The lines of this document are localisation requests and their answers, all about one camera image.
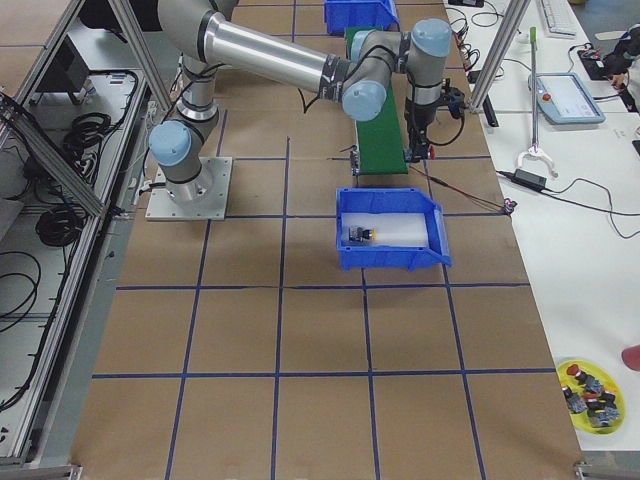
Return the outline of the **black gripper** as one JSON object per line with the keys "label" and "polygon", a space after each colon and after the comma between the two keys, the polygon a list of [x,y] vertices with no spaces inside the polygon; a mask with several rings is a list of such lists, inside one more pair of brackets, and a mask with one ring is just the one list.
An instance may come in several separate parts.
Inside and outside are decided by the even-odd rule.
{"label": "black gripper", "polygon": [[429,104],[419,104],[409,97],[405,98],[404,118],[409,134],[408,147],[405,150],[406,163],[418,163],[423,160],[425,150],[429,147],[426,137],[429,125],[435,120],[437,108],[440,100],[437,99]]}

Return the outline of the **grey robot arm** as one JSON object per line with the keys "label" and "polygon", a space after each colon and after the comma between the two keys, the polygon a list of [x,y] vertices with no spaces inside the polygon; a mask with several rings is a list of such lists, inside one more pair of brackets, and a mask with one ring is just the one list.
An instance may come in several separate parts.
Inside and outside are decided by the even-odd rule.
{"label": "grey robot arm", "polygon": [[325,54],[237,25],[233,1],[161,1],[159,23],[183,54],[188,83],[178,112],[193,122],[216,123],[217,70],[228,65],[314,93],[341,104],[357,122],[372,121],[383,110],[392,74],[408,86],[404,116],[408,162],[427,157],[427,132],[444,102],[443,75],[452,29],[441,19],[417,22],[409,32],[358,31],[348,58]]}

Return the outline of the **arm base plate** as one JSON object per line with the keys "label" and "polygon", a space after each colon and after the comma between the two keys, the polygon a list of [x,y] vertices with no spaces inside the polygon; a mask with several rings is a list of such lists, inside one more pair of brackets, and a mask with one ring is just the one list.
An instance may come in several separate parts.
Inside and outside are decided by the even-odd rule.
{"label": "arm base plate", "polygon": [[150,221],[222,221],[226,216],[232,157],[201,157],[199,176],[184,184],[166,180],[158,168],[155,181],[165,186],[150,193],[146,218]]}

